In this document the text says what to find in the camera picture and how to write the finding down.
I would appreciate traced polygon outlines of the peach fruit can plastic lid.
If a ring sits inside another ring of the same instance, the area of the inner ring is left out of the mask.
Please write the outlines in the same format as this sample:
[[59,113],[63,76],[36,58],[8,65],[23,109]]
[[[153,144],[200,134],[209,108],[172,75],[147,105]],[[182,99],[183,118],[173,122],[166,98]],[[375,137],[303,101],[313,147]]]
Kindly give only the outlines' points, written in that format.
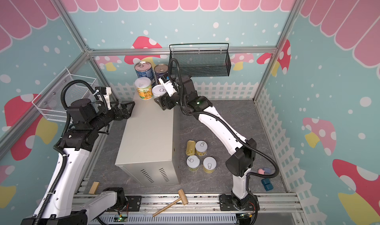
[[135,87],[142,100],[153,98],[151,80],[148,77],[140,77],[135,80]]

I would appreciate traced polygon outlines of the dark blue chopped tomato can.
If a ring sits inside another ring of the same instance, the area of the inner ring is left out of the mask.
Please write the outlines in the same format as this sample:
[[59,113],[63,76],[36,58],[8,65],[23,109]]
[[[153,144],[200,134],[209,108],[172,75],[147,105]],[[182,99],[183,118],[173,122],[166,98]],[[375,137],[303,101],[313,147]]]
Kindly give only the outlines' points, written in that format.
[[168,65],[158,64],[153,68],[153,70],[154,70],[156,78],[159,79],[160,77],[168,73]]

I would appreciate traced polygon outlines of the blue soup can pink lid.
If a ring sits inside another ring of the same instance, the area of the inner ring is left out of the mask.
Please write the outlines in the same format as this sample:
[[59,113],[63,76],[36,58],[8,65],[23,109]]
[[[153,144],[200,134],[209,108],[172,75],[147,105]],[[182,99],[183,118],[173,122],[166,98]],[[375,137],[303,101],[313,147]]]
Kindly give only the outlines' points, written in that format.
[[136,63],[134,66],[134,69],[136,71],[138,78],[147,77],[151,80],[152,86],[156,85],[151,63],[145,62],[145,61]]

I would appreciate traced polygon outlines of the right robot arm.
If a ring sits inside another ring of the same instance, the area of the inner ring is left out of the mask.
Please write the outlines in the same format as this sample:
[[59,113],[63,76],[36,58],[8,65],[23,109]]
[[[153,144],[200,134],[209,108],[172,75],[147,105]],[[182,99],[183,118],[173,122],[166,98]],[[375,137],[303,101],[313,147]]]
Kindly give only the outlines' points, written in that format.
[[[276,177],[280,172],[278,164],[274,159],[257,150],[254,139],[246,139],[225,122],[210,100],[198,95],[190,76],[181,75],[177,59],[169,60],[168,73],[159,80],[165,87],[166,93],[154,101],[161,109],[170,110],[178,106],[185,116],[195,117],[217,136],[230,154],[225,165],[233,175],[233,188],[230,198],[227,198],[225,194],[220,196],[221,207],[230,206],[237,210],[245,210],[252,206],[257,211],[258,201],[249,189],[249,179],[251,176]],[[256,155],[260,155],[273,165],[272,174],[259,174],[252,171]]]

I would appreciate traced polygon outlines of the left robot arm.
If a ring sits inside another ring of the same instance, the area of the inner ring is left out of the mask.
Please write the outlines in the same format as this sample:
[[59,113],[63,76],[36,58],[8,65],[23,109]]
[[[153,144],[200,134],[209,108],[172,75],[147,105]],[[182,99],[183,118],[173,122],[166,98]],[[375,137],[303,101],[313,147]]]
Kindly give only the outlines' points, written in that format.
[[[67,105],[66,93],[75,84],[82,84],[95,97],[95,102],[82,98]],[[61,104],[66,112],[66,123],[61,138],[53,146],[58,152],[58,161],[47,191],[30,218],[23,225],[87,225],[99,220],[107,210],[120,212],[129,205],[121,187],[110,187],[86,204],[73,208],[73,197],[81,172],[103,129],[113,121],[128,119],[135,102],[119,103],[106,96],[109,87],[92,88],[84,80],[73,80],[61,92]]]

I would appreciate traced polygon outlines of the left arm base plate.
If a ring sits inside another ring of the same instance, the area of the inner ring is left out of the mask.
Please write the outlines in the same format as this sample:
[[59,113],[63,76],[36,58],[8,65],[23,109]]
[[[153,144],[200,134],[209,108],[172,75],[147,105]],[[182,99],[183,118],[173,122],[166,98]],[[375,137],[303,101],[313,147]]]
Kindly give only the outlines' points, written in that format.
[[123,213],[139,212],[142,204],[142,196],[137,195],[127,195],[127,203],[118,210]]

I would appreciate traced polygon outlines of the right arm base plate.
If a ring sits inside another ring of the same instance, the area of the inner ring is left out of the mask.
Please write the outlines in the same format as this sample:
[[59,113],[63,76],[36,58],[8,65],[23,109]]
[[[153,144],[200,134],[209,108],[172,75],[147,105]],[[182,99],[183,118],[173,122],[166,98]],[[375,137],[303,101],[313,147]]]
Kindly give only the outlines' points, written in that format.
[[259,211],[260,206],[256,195],[248,194],[245,198],[239,199],[232,194],[221,194],[219,196],[219,206],[221,211]]

